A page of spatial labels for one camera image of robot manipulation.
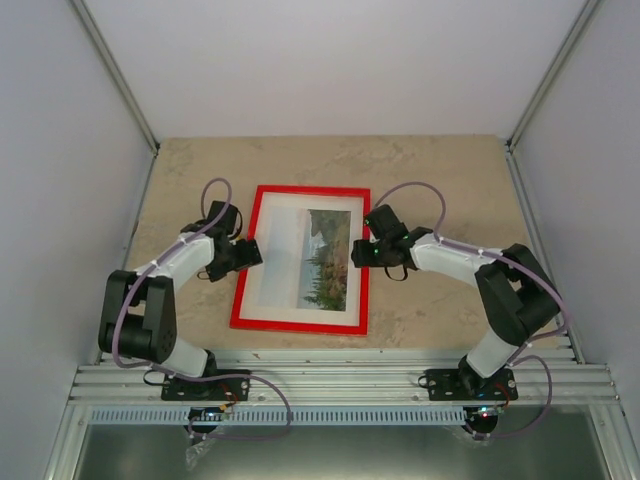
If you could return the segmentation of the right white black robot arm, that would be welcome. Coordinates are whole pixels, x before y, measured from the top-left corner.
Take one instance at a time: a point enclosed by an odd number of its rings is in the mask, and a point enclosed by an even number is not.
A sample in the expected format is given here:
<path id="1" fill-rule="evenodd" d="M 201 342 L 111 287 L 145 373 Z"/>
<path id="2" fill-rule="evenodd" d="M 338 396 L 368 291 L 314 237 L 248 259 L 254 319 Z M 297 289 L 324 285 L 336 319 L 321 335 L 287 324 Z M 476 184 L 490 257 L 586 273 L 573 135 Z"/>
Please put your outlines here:
<path id="1" fill-rule="evenodd" d="M 357 268 L 393 267 L 442 274 L 478 289 L 489 328 L 459 362 L 459 387 L 481 399 L 495 387 L 495 375 L 515 360 L 535 334 L 561 312 L 562 299 L 549 277 L 522 244 L 483 249 L 447 240 L 435 231 L 408 230 L 386 204 L 371 210 L 364 225 L 372 240 L 356 240 Z"/>

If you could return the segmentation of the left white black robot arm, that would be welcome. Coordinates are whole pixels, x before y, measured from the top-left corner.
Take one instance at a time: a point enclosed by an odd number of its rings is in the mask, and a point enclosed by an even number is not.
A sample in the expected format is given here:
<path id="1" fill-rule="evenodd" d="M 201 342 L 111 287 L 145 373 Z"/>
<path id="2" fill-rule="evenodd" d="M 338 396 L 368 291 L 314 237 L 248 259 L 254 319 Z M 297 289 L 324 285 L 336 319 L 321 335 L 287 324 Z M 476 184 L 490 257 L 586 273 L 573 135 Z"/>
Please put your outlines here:
<path id="1" fill-rule="evenodd" d="M 184 377 L 197 399 L 218 390 L 212 352 L 179 337 L 176 294 L 199 273 L 211 282 L 231 272 L 260 265 L 257 242 L 240 237 L 243 217 L 238 208 L 214 201 L 206 217 L 182 228 L 177 241 L 160 257 L 135 270 L 116 270 L 106 283 L 98 346 L 118 361 L 153 366 Z"/>

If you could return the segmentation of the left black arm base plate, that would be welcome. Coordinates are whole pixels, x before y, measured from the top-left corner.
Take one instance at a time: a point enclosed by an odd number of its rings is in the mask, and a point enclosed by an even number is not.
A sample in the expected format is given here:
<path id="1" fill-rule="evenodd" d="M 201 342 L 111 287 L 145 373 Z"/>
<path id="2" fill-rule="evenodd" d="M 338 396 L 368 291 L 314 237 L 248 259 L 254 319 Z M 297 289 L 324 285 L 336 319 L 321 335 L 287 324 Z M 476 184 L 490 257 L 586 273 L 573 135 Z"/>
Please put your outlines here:
<path id="1" fill-rule="evenodd" d="M 247 400 L 250 391 L 250 380 L 245 378 L 190 382 L 162 374 L 159 381 L 152 381 L 152 374 L 154 371 L 145 372 L 142 381 L 147 386 L 160 387 L 163 401 L 220 401 L 235 404 Z"/>

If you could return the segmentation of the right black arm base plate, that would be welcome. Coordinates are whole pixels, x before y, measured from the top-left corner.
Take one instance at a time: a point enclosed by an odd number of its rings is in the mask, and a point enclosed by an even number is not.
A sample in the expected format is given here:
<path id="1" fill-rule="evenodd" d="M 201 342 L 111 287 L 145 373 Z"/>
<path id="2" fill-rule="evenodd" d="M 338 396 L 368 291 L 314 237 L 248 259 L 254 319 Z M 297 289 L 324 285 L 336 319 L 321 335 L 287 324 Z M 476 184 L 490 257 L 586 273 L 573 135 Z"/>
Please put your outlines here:
<path id="1" fill-rule="evenodd" d="M 459 369 L 428 369 L 417 380 L 431 401 L 504 401 L 519 398 L 515 376 L 502 368 L 488 378 Z"/>

